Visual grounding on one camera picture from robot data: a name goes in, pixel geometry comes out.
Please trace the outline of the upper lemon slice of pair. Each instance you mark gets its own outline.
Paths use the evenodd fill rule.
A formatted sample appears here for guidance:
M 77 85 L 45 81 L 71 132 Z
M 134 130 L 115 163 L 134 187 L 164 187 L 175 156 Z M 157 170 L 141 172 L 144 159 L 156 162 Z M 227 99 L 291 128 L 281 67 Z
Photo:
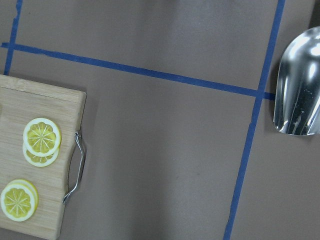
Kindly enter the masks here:
M 23 145 L 33 155 L 46 157 L 54 154 L 61 144 L 58 126 L 47 118 L 34 118 L 24 127 Z

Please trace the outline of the lemon slice of pair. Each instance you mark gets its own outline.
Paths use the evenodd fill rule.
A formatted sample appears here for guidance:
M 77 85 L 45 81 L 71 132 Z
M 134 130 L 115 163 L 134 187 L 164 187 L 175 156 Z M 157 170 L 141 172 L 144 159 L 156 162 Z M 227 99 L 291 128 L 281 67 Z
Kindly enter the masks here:
M 59 156 L 59 152 L 60 152 L 60 149 L 58 148 L 51 155 L 36 156 L 36 155 L 32 154 L 31 152 L 29 152 L 25 145 L 22 146 L 22 153 L 23 153 L 25 160 L 29 164 L 31 164 L 35 167 L 38 167 L 38 168 L 47 167 L 47 166 L 51 165 L 52 163 L 54 163 Z
M 34 118 L 24 127 L 23 145 L 33 155 L 46 157 L 54 154 L 61 144 L 58 126 L 47 118 Z

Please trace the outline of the lower lemon slice of pair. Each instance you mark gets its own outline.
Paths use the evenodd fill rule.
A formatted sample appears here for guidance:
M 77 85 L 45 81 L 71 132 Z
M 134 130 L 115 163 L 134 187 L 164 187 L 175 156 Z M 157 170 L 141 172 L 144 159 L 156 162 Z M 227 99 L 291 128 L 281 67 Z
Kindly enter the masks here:
M 25 160 L 29 164 L 31 164 L 35 167 L 38 167 L 38 168 L 47 167 L 47 166 L 51 165 L 52 163 L 54 163 L 59 156 L 59 152 L 60 152 L 60 149 L 58 148 L 51 155 L 36 156 L 36 155 L 32 154 L 31 152 L 29 152 L 25 145 L 22 146 L 22 153 L 23 153 Z

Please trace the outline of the metal scoop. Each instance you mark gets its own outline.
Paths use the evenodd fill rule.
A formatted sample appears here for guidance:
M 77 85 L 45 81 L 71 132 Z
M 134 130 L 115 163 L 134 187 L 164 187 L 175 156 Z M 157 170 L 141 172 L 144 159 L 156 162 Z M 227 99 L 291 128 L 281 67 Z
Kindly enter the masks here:
M 285 49 L 279 64 L 273 123 L 293 136 L 320 132 L 320 28 L 310 28 Z

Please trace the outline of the wooden cutting board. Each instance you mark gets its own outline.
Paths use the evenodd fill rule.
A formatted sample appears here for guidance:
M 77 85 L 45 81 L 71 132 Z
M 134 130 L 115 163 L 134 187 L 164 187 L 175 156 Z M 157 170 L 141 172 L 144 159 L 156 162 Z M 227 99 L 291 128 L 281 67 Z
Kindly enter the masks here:
M 75 134 L 81 128 L 85 101 L 83 91 L 0 77 L 0 186 L 24 179 L 36 187 L 39 196 L 38 207 L 29 219 L 17 222 L 2 214 L 2 228 L 47 240 L 59 237 Z M 24 128 L 35 118 L 53 121 L 61 132 L 58 158 L 45 167 L 31 165 L 23 155 Z

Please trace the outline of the lemon slice under single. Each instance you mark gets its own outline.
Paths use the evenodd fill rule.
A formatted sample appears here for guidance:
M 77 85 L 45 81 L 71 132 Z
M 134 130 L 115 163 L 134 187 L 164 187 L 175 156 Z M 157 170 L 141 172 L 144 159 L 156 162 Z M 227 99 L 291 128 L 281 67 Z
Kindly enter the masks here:
M 38 194 L 38 190 L 34 186 L 34 184 L 32 184 L 30 181 L 25 180 L 25 179 L 15 179 L 15 180 L 12 180 L 9 184 L 22 184 L 22 185 L 28 187 L 30 189 L 30 191 L 32 192 L 34 199 L 35 199 L 35 208 L 38 207 L 39 194 Z

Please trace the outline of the single front lemon slice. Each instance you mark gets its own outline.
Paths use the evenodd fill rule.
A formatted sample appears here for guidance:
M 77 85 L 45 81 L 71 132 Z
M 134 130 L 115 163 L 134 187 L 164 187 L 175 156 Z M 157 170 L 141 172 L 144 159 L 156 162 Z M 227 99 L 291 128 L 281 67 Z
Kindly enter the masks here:
M 12 221 L 24 222 L 36 212 L 35 197 L 23 184 L 10 184 L 0 194 L 0 207 L 4 215 Z

